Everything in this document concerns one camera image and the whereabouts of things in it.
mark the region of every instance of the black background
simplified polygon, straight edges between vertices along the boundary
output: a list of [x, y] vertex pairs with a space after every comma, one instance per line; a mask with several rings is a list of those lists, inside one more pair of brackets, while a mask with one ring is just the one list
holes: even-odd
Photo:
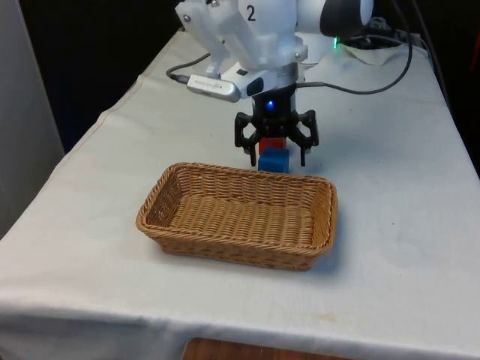
[[[480, 1], [418, 0], [439, 55], [452, 115], [480, 170], [479, 68], [470, 70]], [[35, 55], [65, 150], [132, 86], [179, 27], [172, 0], [21, 0]], [[400, 1], [412, 30], [410, 0]], [[401, 27], [390, 1], [376, 15]]]

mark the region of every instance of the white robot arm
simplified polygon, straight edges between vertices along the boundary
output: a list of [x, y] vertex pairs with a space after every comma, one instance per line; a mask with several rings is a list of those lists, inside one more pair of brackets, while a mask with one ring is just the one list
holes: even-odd
[[[176, 12], [185, 29], [210, 53], [205, 73], [187, 87], [202, 95], [236, 102], [298, 79], [308, 48], [296, 32], [350, 36], [366, 24], [373, 0], [185, 0]], [[220, 74], [222, 62], [238, 63]]]
[[[253, 115], [240, 112], [235, 119], [235, 146], [250, 155], [252, 166], [258, 142], [287, 137], [300, 147], [304, 166], [319, 135], [316, 113], [296, 112], [299, 62], [308, 57], [296, 32], [354, 35], [370, 20], [373, 6], [373, 0], [184, 0], [176, 8], [180, 20], [211, 53], [205, 73], [190, 76], [187, 87], [224, 101], [253, 98]], [[229, 55], [238, 62], [220, 73]], [[249, 124], [255, 131], [245, 137]]]

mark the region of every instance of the wicker basket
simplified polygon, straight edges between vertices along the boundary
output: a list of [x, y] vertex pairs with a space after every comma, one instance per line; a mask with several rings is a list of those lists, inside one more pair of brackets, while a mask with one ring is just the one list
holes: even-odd
[[304, 271], [332, 246], [337, 208], [323, 178], [179, 163], [136, 225], [169, 254]]

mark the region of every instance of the white tablecloth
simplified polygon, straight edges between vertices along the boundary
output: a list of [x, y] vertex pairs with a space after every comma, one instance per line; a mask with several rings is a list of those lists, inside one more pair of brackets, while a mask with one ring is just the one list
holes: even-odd
[[[137, 231], [171, 164], [249, 168], [251, 104], [191, 94], [165, 70], [203, 50], [177, 34], [61, 162], [0, 241], [0, 354], [177, 359], [210, 337], [359, 359], [480, 359], [480, 186], [428, 60], [383, 94], [298, 90], [321, 143], [291, 172], [338, 187], [336, 244], [306, 273], [170, 256]], [[333, 52], [307, 73], [375, 89], [403, 69]]]

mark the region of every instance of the blue block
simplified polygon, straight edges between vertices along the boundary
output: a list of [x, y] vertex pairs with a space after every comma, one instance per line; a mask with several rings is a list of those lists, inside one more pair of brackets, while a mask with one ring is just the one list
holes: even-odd
[[259, 171], [288, 174], [290, 151], [284, 148], [265, 148], [258, 160]]

